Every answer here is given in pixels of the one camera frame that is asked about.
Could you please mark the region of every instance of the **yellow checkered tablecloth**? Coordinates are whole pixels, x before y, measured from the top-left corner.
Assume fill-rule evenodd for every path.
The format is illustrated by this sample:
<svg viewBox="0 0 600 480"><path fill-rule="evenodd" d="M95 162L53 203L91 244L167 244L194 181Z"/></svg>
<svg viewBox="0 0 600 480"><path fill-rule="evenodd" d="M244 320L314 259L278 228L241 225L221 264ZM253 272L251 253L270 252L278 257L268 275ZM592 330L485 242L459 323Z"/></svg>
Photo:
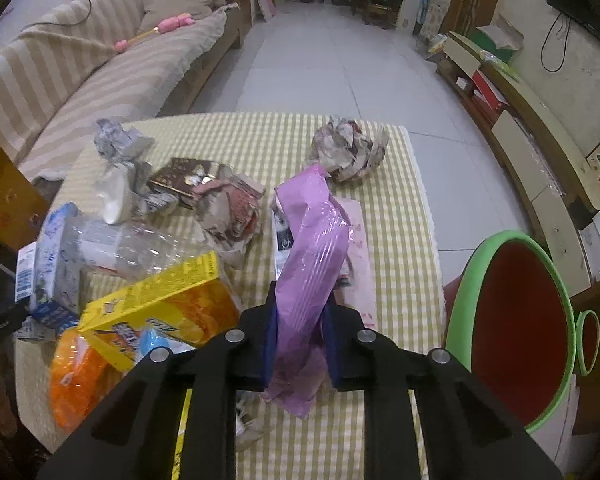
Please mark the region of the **yellow checkered tablecloth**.
<svg viewBox="0 0 600 480"><path fill-rule="evenodd" d="M267 187L274 188L301 169L314 131L326 116L275 113L227 113L175 116L132 123L155 137L146 160L159 168L172 156L209 158L231 165ZM359 121L372 136L379 125ZM384 162L356 184L331 183L336 197L359 200L365 219L376 285L379 332L401 347L427 352L442 335L442 281L424 187L406 130L388 126L391 141ZM97 212L100 202L93 183L105 163L89 145L72 167L54 207L74 202L83 212ZM158 227L186 236L192 225L189 211L179 209ZM274 278L272 235L268 216L262 235L252 242L246 264L230 273L245 306L262 304ZM85 301L116 288L112 278L85 283ZM46 367L50 345L18 341L16 387L24 424L50 450L64 440L48 412ZM324 479L363 477L363 393L337 393L323 386L306 420L258 400L252 409L270 431L238 453L238 478ZM425 465L422 437L418 439Z"/></svg>

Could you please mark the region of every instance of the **white tile floor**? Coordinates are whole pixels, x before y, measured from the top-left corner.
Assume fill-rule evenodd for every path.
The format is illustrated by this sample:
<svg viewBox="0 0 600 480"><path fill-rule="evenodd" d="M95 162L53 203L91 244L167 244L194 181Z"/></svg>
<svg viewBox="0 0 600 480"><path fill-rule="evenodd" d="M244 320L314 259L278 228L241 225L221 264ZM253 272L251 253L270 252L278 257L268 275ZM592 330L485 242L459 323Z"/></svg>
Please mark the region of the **white tile floor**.
<svg viewBox="0 0 600 480"><path fill-rule="evenodd" d="M364 25L349 9L277 2L229 51L192 112L337 114L401 124L422 173L444 283L504 229L526 230L516 193L451 88L396 30Z"/></svg>

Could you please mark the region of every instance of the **plastic bottle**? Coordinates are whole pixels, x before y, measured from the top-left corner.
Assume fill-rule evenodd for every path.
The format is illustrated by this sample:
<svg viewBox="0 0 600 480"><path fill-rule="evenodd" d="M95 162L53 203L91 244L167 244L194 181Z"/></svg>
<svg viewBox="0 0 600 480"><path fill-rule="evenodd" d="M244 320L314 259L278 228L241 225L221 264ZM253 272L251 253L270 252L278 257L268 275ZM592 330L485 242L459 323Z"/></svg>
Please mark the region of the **plastic bottle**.
<svg viewBox="0 0 600 480"><path fill-rule="evenodd" d="M81 215L72 219L72 240L87 266L138 281L210 250L202 241L179 240L151 225L109 225Z"/></svg>

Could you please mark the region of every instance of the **drawer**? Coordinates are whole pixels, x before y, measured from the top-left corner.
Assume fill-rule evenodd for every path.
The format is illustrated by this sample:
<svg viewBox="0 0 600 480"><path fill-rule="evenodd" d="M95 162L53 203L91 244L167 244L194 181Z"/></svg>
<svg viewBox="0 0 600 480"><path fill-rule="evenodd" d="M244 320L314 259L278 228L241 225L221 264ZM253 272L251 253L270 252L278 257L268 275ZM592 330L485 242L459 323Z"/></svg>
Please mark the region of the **drawer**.
<svg viewBox="0 0 600 480"><path fill-rule="evenodd" d="M534 149L525 133L506 110L491 131L516 170L529 200L535 199L549 185L549 179L534 157Z"/></svg>
<svg viewBox="0 0 600 480"><path fill-rule="evenodd" d="M569 297L591 286L589 269L580 237L562 199L546 188L532 201L555 268L567 288Z"/></svg>

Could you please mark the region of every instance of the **blue packaging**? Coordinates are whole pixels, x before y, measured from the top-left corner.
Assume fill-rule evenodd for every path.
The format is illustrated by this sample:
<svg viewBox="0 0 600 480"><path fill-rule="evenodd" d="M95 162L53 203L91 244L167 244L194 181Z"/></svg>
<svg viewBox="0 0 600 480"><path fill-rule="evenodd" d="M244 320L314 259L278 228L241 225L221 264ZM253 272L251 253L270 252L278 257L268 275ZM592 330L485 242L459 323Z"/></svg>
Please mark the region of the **blue packaging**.
<svg viewBox="0 0 600 480"><path fill-rule="evenodd" d="M82 261L75 233L68 220L80 210L72 202L61 205L46 216L36 247L35 295L29 310L42 325L63 330L78 325L80 307L80 268Z"/></svg>

